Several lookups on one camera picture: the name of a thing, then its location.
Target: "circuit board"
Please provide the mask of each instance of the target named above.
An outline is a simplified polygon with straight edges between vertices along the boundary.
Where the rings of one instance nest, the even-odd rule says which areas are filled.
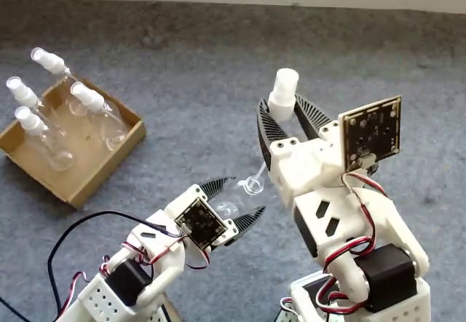
[[[201,199],[197,198],[178,218],[176,224],[191,230],[189,237],[202,250],[221,236],[227,227],[216,213]]]
[[[347,171],[359,168],[370,154],[378,161],[400,151],[400,113],[401,96],[395,96],[339,115]]]

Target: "bottle cap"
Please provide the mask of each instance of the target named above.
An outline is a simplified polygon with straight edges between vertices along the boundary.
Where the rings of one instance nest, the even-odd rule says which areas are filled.
[[[39,135],[44,131],[45,124],[28,107],[21,106],[16,109],[15,117],[20,121],[24,131],[29,135]]]
[[[7,87],[21,106],[32,107],[35,106],[39,100],[34,91],[25,85],[18,76],[10,77],[7,80]]]
[[[281,68],[277,71],[268,101],[270,114],[277,122],[286,121],[293,115],[298,81],[299,74],[294,69]]]
[[[105,102],[103,96],[97,91],[88,88],[81,82],[75,82],[71,86],[71,94],[78,98],[83,105],[85,105],[90,111],[100,111]]]
[[[60,74],[66,70],[65,61],[60,56],[47,52],[41,47],[35,47],[31,51],[31,58],[53,74]]]

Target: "white robotic arm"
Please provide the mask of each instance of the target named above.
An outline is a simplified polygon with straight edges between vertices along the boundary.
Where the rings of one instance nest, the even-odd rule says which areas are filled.
[[[165,228],[165,233],[145,224],[136,226],[58,321],[170,321],[164,291],[183,272],[186,256],[208,264],[208,253],[236,241],[264,212],[265,207],[260,207],[222,220],[208,201],[228,179],[194,184],[164,210],[147,218],[147,222]],[[152,266],[153,278],[143,266]]]
[[[277,123],[280,119],[275,119],[288,116],[284,111],[290,108],[289,102],[287,98],[282,107],[277,100],[259,103],[259,142],[269,176],[285,207],[292,209],[312,257],[325,268],[321,275],[334,277],[338,290],[349,298],[339,299],[333,306],[341,311],[351,305],[363,307],[348,313],[345,321],[429,322],[428,285],[421,279],[429,269],[427,254],[393,202],[382,193],[363,188],[373,183],[367,175],[376,171],[377,162],[399,152],[400,97],[331,120],[312,102],[296,95],[294,113],[308,138],[302,142],[288,136]],[[365,249],[363,256],[354,255],[356,250],[350,250],[349,245],[364,238],[371,249]],[[376,239],[385,246],[375,249],[372,240]],[[383,275],[392,275],[393,292],[381,288],[388,284]],[[409,294],[402,292],[403,287]],[[315,297],[296,284],[292,285],[291,296],[301,319],[314,322],[320,306]],[[413,305],[417,306],[416,313],[402,313],[406,317],[403,314],[407,312],[412,319],[401,320],[393,312],[414,303],[418,304]],[[343,316],[332,318],[336,321]]]

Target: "cardboard tray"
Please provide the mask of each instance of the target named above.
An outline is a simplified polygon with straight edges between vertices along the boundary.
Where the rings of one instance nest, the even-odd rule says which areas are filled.
[[[92,126],[86,117],[71,116],[68,107],[63,103],[63,98],[69,91],[67,82],[61,82],[49,88],[43,97],[55,107],[60,122],[68,132],[68,149],[76,158],[71,169],[64,172],[50,169],[45,160],[38,158],[36,150],[28,144],[23,144],[24,131],[17,120],[0,134],[0,149],[11,161],[56,197],[75,208],[83,206],[146,135],[144,124],[136,113],[93,83],[86,79],[82,82],[99,92],[106,100],[115,103],[123,120],[128,124],[130,132],[116,150],[109,151],[98,140],[97,136],[91,132]]]

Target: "gripper jaw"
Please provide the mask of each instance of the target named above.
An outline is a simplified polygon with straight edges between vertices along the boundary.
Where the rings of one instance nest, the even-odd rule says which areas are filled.
[[[308,140],[318,138],[319,129],[330,123],[331,119],[313,102],[300,95],[295,95],[295,97],[294,113],[298,117],[304,134],[306,134]]]
[[[223,189],[229,180],[234,180],[235,177],[229,176],[226,178],[212,178],[211,180],[204,181],[199,184],[199,187],[207,196],[207,201],[212,200]]]
[[[233,220],[234,224],[238,228],[238,234],[230,240],[228,243],[225,243],[225,246],[229,246],[233,242],[236,242],[238,239],[240,239],[247,231],[251,229],[254,224],[259,220],[259,218],[262,216],[262,214],[265,211],[265,205],[258,207],[251,211],[250,213],[240,215]]]
[[[267,169],[270,171],[271,154],[270,144],[274,141],[289,138],[285,131],[275,122],[275,119],[269,113],[269,106],[265,100],[259,102],[257,107],[257,130],[259,136],[259,144],[261,145],[262,156],[266,163]]]

